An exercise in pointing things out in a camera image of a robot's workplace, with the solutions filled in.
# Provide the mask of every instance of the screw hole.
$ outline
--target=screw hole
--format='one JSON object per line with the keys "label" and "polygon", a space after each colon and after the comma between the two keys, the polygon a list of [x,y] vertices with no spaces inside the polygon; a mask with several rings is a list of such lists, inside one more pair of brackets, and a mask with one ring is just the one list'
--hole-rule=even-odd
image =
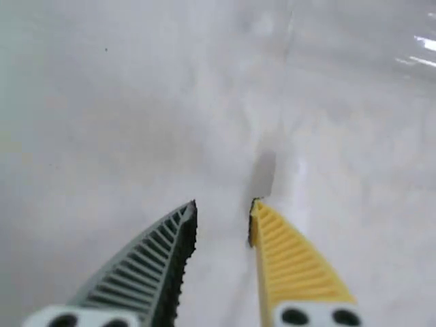
{"label": "screw hole", "polygon": [[344,326],[359,326],[360,325],[360,319],[351,311],[348,310],[336,310],[333,313],[333,320],[338,323],[339,325]]}
{"label": "screw hole", "polygon": [[103,327],[129,327],[129,324],[125,320],[114,319],[103,325]]}
{"label": "screw hole", "polygon": [[309,318],[306,313],[302,312],[298,309],[286,309],[281,314],[281,319],[287,323],[292,325],[305,325],[309,322]]}
{"label": "screw hole", "polygon": [[66,313],[54,318],[48,327],[75,327],[77,326],[77,317],[72,313]]}

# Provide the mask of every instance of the white surface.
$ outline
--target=white surface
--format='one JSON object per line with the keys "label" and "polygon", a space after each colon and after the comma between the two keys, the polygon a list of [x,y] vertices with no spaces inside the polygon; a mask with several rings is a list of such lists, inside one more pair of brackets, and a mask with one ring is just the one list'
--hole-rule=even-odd
{"label": "white surface", "polygon": [[435,69],[405,64],[435,61],[414,39],[433,39],[435,8],[287,6],[2,1],[4,326],[66,301],[192,198],[178,326],[258,326],[250,174],[276,129],[307,163],[309,236],[368,325],[436,324]]}
{"label": "white surface", "polygon": [[274,309],[274,327],[290,327],[298,324],[290,324],[283,319],[283,314],[287,310],[297,310],[305,314],[307,317],[306,327],[344,327],[355,326],[347,324],[338,324],[334,318],[335,311],[348,311],[358,318],[361,327],[368,326],[365,323],[364,317],[360,314],[359,308],[356,305],[341,302],[280,302]]}
{"label": "white surface", "polygon": [[105,311],[101,309],[79,309],[78,307],[51,305],[35,312],[26,319],[22,327],[47,327],[58,317],[73,315],[77,318],[75,327],[100,327],[109,322],[122,321],[129,327],[140,327],[135,314],[126,311]]}

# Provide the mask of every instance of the dark spot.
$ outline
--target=dark spot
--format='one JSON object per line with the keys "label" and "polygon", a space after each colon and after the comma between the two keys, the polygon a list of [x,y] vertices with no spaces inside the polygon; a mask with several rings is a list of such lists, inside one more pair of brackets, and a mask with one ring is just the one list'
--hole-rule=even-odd
{"label": "dark spot", "polygon": [[336,310],[333,313],[333,320],[340,324],[340,325],[344,325],[344,326],[359,326],[360,325],[360,319],[359,317],[355,314],[352,313],[351,311],[348,310]]}
{"label": "dark spot", "polygon": [[72,313],[66,313],[54,318],[48,327],[75,327],[77,326],[77,317]]}
{"label": "dark spot", "polygon": [[309,318],[306,313],[302,312],[298,309],[286,309],[281,314],[281,319],[287,323],[292,325],[305,325],[309,322]]}
{"label": "dark spot", "polygon": [[125,320],[114,319],[103,325],[103,327],[129,327],[129,324]]}

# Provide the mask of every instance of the glossy surface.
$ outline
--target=glossy surface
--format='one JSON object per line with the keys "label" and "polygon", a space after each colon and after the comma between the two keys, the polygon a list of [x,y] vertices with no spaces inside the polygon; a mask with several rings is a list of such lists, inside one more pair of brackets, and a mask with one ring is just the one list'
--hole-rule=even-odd
{"label": "glossy surface", "polygon": [[258,326],[245,241],[266,134],[305,167],[308,237],[367,324],[435,324],[436,59],[423,46],[436,40],[434,3],[1,8],[4,326],[64,303],[192,198],[198,250],[177,324]]}

